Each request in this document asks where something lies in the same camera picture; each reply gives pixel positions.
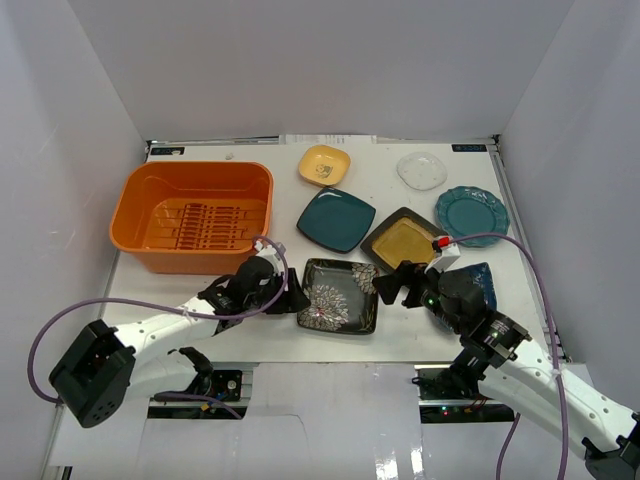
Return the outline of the black floral square plate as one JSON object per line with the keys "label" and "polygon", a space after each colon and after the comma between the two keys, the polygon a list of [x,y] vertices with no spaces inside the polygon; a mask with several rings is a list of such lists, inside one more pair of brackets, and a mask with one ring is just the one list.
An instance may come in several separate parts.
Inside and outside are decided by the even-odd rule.
{"label": "black floral square plate", "polygon": [[370,335],[377,326],[377,266],[333,259],[306,262],[303,293],[310,305],[297,313],[299,327],[344,335]]}

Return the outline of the teal square plate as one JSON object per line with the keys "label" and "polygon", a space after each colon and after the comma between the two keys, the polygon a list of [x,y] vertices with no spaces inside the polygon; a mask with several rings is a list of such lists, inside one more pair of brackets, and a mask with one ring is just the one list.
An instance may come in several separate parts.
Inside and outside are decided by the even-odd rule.
{"label": "teal square plate", "polygon": [[308,240],[332,252],[354,250],[368,233],[376,209],[342,190],[325,187],[300,215],[296,228]]}

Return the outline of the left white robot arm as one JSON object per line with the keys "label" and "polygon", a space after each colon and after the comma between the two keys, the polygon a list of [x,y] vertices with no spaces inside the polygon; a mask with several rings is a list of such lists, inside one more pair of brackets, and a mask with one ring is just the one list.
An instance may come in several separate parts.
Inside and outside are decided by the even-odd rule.
{"label": "left white robot arm", "polygon": [[194,344],[255,314],[309,307],[296,271],[252,257],[173,312],[135,323],[86,325],[49,375],[62,403],[83,428],[110,418],[127,400],[201,401],[226,407],[239,396]]}

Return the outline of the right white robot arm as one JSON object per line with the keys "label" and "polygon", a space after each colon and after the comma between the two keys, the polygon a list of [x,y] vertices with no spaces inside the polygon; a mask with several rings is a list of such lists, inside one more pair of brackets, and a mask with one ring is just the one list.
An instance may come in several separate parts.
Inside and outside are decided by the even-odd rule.
{"label": "right white robot arm", "polygon": [[468,272],[403,262],[374,279],[382,301],[424,307],[458,335],[461,352],[430,382],[448,396],[498,401],[561,440],[595,479],[639,476],[639,414],[600,393],[552,356],[515,320],[490,308]]}

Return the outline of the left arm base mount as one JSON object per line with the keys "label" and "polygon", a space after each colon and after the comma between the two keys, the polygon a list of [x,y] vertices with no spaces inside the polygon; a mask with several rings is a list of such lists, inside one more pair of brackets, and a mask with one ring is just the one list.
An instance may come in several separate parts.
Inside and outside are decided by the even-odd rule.
{"label": "left arm base mount", "polygon": [[152,401],[148,419],[162,420],[240,420],[246,415],[252,394],[252,373],[242,370],[215,370],[209,380],[201,380],[187,390],[194,395],[206,395],[232,409],[237,416],[215,402],[204,400]]}

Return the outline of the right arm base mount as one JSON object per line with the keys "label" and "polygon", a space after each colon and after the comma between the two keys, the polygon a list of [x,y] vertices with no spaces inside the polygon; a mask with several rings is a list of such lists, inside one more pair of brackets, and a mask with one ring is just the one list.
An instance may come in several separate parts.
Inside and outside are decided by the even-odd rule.
{"label": "right arm base mount", "polygon": [[418,389],[420,421],[423,425],[511,423],[509,407],[480,394],[443,384],[440,376],[447,365],[418,365],[412,383]]}

